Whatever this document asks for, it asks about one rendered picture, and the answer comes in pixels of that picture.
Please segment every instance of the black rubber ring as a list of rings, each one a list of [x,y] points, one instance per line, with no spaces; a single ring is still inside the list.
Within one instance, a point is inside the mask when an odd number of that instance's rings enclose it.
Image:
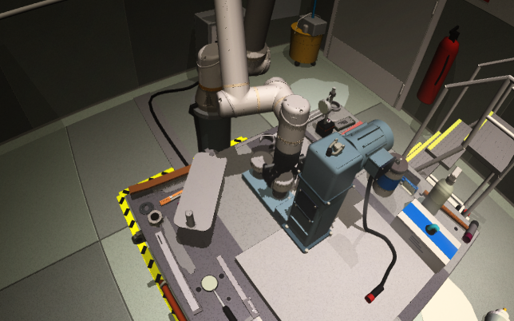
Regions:
[[[143,215],[148,215],[151,211],[153,211],[153,204],[151,202],[145,202],[140,205],[139,213]]]

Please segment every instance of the door hinge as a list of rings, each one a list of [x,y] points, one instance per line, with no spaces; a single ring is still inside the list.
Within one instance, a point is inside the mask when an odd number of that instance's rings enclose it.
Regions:
[[[438,1],[436,1],[436,5],[433,7],[432,15],[436,13],[437,5],[439,4]]]

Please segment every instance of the wooden edge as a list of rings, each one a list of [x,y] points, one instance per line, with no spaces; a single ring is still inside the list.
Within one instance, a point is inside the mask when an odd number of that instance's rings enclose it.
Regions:
[[[429,195],[429,192],[428,191],[424,191],[423,192],[423,195],[424,196],[428,196]],[[469,226],[464,223],[457,215],[453,214],[452,211],[449,210],[449,208],[447,208],[446,206],[442,206],[441,207],[441,210],[448,216],[450,216],[453,220],[455,220],[461,227],[465,228],[466,230],[468,230]]]
[[[188,166],[183,167],[181,169],[177,169],[176,171],[169,172],[168,174],[165,174],[163,176],[157,177],[156,179],[148,180],[148,181],[145,181],[144,183],[141,183],[141,184],[132,185],[132,186],[130,186],[128,188],[128,192],[130,194],[133,194],[135,192],[141,192],[141,191],[144,191],[145,189],[156,187],[159,184],[163,184],[163,183],[166,183],[166,182],[168,182],[170,180],[174,180],[174,179],[179,178],[181,176],[187,175],[189,173],[189,169],[190,168],[191,168],[191,165],[188,165]]]

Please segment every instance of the workbench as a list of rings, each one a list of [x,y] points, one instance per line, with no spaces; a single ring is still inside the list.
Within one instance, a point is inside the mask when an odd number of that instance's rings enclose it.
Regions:
[[[342,108],[331,115],[330,119],[336,121],[349,114]],[[308,145],[319,139],[313,129],[311,125],[307,134],[309,139],[304,139],[304,154]],[[276,131],[275,127],[263,134]],[[385,290],[374,302],[368,304],[364,297],[380,283],[392,256],[383,240],[364,232],[362,228],[366,171],[361,171],[355,177],[354,187],[348,192],[338,219],[334,221],[333,235],[308,253],[302,253],[242,178],[242,174],[251,167],[250,159],[254,151],[273,150],[271,142],[260,141],[260,136],[251,137],[216,155],[227,159],[227,167],[213,228],[205,232],[201,239],[180,238],[181,231],[173,223],[180,198],[170,204],[159,205],[160,200],[180,191],[184,182],[136,199],[130,195],[125,196],[134,220],[145,235],[145,247],[152,253],[160,273],[191,321],[227,319],[215,295],[200,287],[200,281],[206,275],[214,275],[219,280],[216,291],[238,320],[253,320],[224,275],[216,260],[217,256],[223,257],[264,321],[413,320],[448,279],[479,235],[477,231],[469,244],[464,243],[461,238],[465,230],[439,211],[436,218],[461,242],[461,247],[449,264],[434,274],[390,227],[393,218],[409,202],[420,198],[422,192],[429,191],[432,186],[410,168],[410,172],[421,179],[415,195],[410,195],[402,186],[398,186],[388,198],[377,196],[372,191],[368,226],[390,239],[397,251],[397,262],[385,283]],[[147,216],[139,213],[139,207],[144,202],[152,202],[164,216],[168,226],[165,234],[172,253],[201,306],[201,311],[196,314],[192,313],[173,277],[156,238],[156,233],[162,231],[163,225],[152,226]],[[445,206],[457,213],[449,202]]]

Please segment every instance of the blue and white box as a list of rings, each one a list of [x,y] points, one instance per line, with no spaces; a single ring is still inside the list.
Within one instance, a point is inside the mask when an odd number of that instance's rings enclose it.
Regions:
[[[436,224],[439,231],[430,235],[426,227]],[[459,242],[418,200],[407,205],[393,220],[391,227],[438,273],[455,256]]]

